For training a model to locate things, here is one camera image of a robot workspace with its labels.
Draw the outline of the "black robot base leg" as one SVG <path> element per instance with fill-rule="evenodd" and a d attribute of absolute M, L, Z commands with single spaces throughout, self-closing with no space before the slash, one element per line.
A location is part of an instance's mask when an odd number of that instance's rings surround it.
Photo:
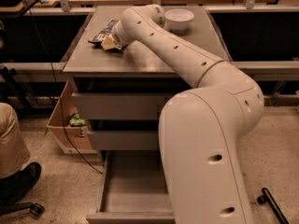
<path fill-rule="evenodd" d="M 262 188 L 262 194 L 257 198 L 257 203 L 259 205 L 268 203 L 280 224 L 290 224 L 268 188 Z"/>

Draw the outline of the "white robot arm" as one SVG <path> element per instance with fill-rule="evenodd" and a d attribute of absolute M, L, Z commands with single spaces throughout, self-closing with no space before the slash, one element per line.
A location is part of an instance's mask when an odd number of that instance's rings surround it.
<path fill-rule="evenodd" d="M 263 93 L 222 58 L 164 29 L 158 5 L 129 7 L 112 28 L 124 47 L 138 41 L 189 89 L 164 105 L 159 146 L 176 224 L 254 224 L 236 152 L 263 113 Z"/>

